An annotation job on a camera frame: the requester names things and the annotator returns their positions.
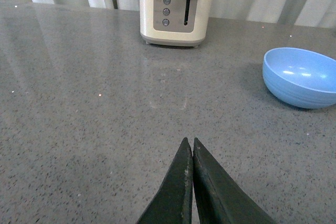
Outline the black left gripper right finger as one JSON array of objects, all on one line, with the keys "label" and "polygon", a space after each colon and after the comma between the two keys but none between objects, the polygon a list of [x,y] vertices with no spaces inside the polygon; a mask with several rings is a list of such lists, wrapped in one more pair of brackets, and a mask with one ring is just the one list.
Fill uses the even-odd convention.
[{"label": "black left gripper right finger", "polygon": [[275,223],[197,138],[194,139],[193,165],[200,223]]}]

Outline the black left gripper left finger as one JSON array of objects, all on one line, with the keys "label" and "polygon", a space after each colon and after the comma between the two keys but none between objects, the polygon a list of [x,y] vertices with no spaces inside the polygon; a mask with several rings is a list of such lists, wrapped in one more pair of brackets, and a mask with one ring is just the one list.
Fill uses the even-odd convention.
[{"label": "black left gripper left finger", "polygon": [[193,155],[183,138],[172,163],[137,223],[191,223],[193,200]]}]

